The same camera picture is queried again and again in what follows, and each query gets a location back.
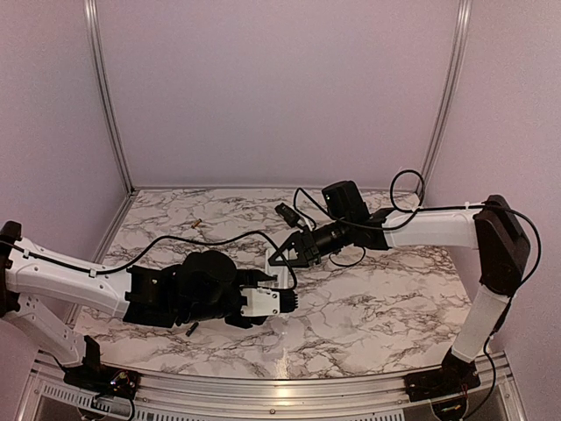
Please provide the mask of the white air conditioner remote control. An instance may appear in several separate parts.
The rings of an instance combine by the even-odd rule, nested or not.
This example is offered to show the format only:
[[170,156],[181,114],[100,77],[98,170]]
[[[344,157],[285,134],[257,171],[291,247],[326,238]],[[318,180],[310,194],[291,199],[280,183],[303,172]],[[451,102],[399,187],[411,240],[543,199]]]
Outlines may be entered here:
[[277,262],[280,263],[279,266],[272,266],[269,263],[269,258],[273,256],[275,250],[272,248],[267,248],[265,254],[265,267],[264,272],[267,276],[272,277],[272,280],[264,281],[261,283],[263,288],[270,289],[272,291],[278,292],[281,290],[294,290],[295,283],[294,278],[290,274],[289,269],[284,264],[282,259],[278,259]]

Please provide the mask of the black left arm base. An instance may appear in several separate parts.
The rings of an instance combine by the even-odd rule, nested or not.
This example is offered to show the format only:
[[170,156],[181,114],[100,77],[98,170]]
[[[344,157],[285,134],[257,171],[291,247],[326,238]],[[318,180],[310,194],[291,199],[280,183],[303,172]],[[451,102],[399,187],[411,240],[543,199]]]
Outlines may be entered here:
[[134,399],[138,390],[139,372],[102,364],[99,344],[86,335],[85,354],[81,364],[64,370],[63,381],[101,396]]

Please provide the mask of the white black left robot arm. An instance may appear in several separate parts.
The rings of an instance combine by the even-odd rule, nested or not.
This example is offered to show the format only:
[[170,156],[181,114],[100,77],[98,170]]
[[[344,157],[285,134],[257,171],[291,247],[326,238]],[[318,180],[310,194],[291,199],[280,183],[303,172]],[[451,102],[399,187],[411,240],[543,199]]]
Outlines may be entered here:
[[39,299],[59,298],[101,311],[129,324],[171,328],[222,319],[244,329],[281,312],[281,293],[264,287],[259,270],[238,269],[216,250],[189,253],[162,269],[129,265],[105,268],[44,249],[21,234],[21,225],[1,228],[1,317],[12,322],[64,367],[76,367],[90,389],[110,384],[110,370],[94,344],[73,332]]

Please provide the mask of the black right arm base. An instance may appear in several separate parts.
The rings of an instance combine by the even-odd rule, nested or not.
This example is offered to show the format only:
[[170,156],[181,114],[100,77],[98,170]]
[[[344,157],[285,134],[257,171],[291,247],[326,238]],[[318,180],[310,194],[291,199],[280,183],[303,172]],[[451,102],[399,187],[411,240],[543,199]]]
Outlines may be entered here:
[[474,359],[462,360],[452,353],[452,348],[438,368],[408,374],[404,382],[411,402],[466,392],[481,384]]

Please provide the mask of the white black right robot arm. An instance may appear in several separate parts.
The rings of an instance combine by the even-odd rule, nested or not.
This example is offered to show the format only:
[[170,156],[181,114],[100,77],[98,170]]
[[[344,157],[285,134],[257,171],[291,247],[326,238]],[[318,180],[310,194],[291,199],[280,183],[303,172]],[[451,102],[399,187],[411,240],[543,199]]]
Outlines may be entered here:
[[268,258],[270,266],[309,268],[346,246],[387,251],[407,246],[452,246],[479,253],[480,286],[464,326],[449,351],[452,360],[440,367],[434,384],[451,393],[469,375],[486,340],[500,327],[517,290],[524,284],[530,242],[503,196],[482,203],[403,210],[397,205],[370,212],[353,181],[331,184],[322,191],[328,225],[293,232]]

